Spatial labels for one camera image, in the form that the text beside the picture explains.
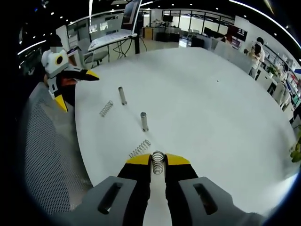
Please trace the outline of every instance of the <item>gray mesh fabric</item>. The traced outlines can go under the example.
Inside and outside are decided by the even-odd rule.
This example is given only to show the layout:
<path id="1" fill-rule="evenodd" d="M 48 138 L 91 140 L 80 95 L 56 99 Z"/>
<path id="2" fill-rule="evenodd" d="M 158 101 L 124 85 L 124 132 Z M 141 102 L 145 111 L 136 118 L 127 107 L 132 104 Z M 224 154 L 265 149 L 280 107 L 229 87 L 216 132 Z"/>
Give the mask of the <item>gray mesh fabric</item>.
<path id="1" fill-rule="evenodd" d="M 20 121 L 25 183 L 49 215 L 73 210 L 92 188 L 79 151 L 74 109 L 67 107 L 68 113 L 63 112 L 39 83 Z"/>

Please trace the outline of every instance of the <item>metal rod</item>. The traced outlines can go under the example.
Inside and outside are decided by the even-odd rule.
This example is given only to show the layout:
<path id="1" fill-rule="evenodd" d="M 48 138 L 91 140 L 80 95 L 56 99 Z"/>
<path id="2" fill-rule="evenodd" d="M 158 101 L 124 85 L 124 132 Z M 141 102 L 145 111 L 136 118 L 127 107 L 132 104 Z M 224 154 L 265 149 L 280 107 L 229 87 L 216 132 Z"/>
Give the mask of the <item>metal rod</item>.
<path id="1" fill-rule="evenodd" d="M 122 105 L 127 105 L 127 101 L 126 101 L 126 97 L 124 96 L 123 88 L 119 87 L 118 90 L 119 90 Z"/>
<path id="2" fill-rule="evenodd" d="M 140 116 L 141 116 L 141 122 L 142 122 L 142 130 L 143 130 L 143 132 L 149 131 L 149 127 L 147 125 L 146 113 L 145 112 L 141 112 Z"/>

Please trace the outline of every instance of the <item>metal spring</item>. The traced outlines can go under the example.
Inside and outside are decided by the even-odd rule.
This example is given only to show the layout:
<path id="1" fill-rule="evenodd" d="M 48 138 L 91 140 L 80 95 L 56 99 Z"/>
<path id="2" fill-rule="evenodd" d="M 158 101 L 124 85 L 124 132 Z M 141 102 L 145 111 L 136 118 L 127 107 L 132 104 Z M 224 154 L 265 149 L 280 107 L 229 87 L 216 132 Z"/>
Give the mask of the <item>metal spring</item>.
<path id="1" fill-rule="evenodd" d="M 112 106 L 113 106 L 113 102 L 110 100 L 105 106 L 104 106 L 104 108 L 100 111 L 100 115 L 102 116 L 102 117 L 104 117 L 107 113 L 108 113 L 108 111 L 112 108 Z"/>
<path id="2" fill-rule="evenodd" d="M 155 151 L 152 154 L 152 171 L 154 174 L 161 174 L 164 168 L 164 154 L 160 151 Z"/>
<path id="3" fill-rule="evenodd" d="M 144 140 L 131 154 L 129 154 L 130 158 L 134 158 L 140 154 L 143 154 L 151 145 L 149 140 Z"/>

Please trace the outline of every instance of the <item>white round table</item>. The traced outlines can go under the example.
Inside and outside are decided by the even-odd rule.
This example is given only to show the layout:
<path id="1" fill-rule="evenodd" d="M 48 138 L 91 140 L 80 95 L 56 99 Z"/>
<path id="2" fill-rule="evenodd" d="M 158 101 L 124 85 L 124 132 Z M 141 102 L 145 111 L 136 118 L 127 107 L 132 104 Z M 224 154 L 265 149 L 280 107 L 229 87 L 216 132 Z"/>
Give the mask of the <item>white round table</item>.
<path id="1" fill-rule="evenodd" d="M 145 139 L 188 159 L 199 177 L 230 193 L 246 212 L 264 214 L 289 186 L 283 160 L 295 136 L 275 100 L 232 63 L 201 48 L 162 49 L 94 69 L 97 82 L 79 82 L 75 119 L 79 147 L 95 186 L 116 176 Z M 121 105 L 122 86 L 127 105 Z M 105 117 L 99 112 L 111 100 Z M 140 113 L 150 130 L 142 132 Z M 170 226 L 164 174 L 152 174 L 144 225 Z"/>

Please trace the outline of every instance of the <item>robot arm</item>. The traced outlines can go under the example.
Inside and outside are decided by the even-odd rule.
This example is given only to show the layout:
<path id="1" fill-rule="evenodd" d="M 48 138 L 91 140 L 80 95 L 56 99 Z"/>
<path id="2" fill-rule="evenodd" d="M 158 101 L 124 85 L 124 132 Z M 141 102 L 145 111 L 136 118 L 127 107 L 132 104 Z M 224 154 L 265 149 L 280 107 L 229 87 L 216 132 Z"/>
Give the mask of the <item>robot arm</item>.
<path id="1" fill-rule="evenodd" d="M 53 216 L 61 225 L 142 226 L 150 198 L 152 155 L 129 159 L 117 177 L 88 191 L 74 211 Z M 190 162 L 165 154 L 166 199 L 173 226 L 259 226 L 264 218 L 245 213 L 229 193 L 206 177 L 198 178 Z"/>
<path id="2" fill-rule="evenodd" d="M 93 71 L 71 65 L 63 47 L 51 47 L 50 50 L 42 56 L 42 64 L 48 76 L 48 91 L 59 106 L 67 112 L 67 105 L 61 93 L 61 78 L 75 79 L 76 81 L 97 81 L 99 78 Z"/>

